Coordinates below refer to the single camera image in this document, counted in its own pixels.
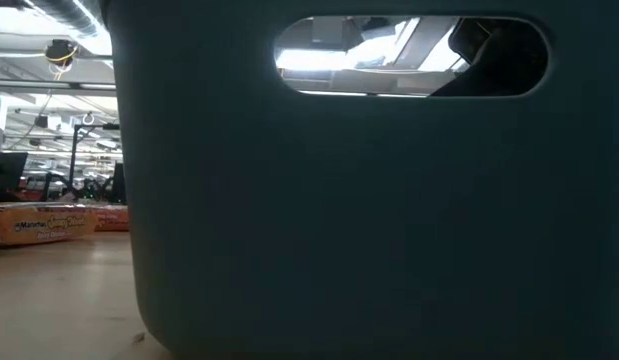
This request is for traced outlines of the red noodle packet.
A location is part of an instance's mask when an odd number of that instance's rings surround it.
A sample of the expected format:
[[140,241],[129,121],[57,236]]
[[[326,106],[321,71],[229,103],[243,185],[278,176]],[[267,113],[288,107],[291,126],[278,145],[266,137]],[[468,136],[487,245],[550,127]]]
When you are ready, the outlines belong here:
[[0,203],[0,247],[71,240],[95,232],[95,212],[80,204]]
[[91,208],[96,214],[96,232],[128,232],[129,214],[126,205],[98,205]]

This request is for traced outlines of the teal plastic bin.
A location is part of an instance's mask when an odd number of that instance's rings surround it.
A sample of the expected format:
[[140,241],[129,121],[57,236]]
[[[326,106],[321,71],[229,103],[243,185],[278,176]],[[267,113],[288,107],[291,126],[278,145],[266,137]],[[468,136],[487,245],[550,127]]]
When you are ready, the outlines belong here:
[[[100,0],[137,301],[179,357],[619,360],[619,0]],[[511,97],[315,96],[312,15],[503,16]]]

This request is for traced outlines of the black metal stand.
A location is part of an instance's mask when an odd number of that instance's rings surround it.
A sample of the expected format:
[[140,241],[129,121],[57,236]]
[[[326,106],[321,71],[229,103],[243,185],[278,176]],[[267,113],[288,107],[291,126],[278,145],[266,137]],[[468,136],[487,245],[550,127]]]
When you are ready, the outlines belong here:
[[[96,124],[78,124],[74,126],[73,130],[73,138],[72,138],[72,148],[71,148],[71,157],[70,157],[70,167],[69,167],[69,184],[67,185],[69,190],[74,191],[74,177],[75,177],[75,167],[76,167],[76,157],[77,157],[77,147],[78,143],[83,140],[83,138],[79,138],[79,133],[81,129],[88,129],[91,132],[94,129],[102,129],[104,131],[119,131],[120,125],[114,123],[104,123],[101,125]],[[111,186],[111,192],[109,195],[109,200],[112,203],[117,204],[126,204],[126,188],[124,182],[124,168],[121,162],[116,162],[114,165],[113,176],[108,178],[105,183],[101,186],[101,191],[104,192],[106,190],[106,186]]]

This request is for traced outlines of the black computer monitor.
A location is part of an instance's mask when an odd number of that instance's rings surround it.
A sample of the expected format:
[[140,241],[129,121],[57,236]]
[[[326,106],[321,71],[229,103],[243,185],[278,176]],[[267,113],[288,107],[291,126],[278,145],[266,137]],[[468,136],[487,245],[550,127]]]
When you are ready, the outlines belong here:
[[27,158],[27,152],[0,152],[0,193],[18,188]]

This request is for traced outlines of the ceiling air duct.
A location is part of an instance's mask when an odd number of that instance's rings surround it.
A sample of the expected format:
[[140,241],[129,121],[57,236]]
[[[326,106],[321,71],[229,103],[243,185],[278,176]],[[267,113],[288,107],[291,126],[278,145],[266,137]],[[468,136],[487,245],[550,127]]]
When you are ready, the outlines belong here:
[[107,32],[100,0],[23,0],[29,7],[71,32],[96,37]]

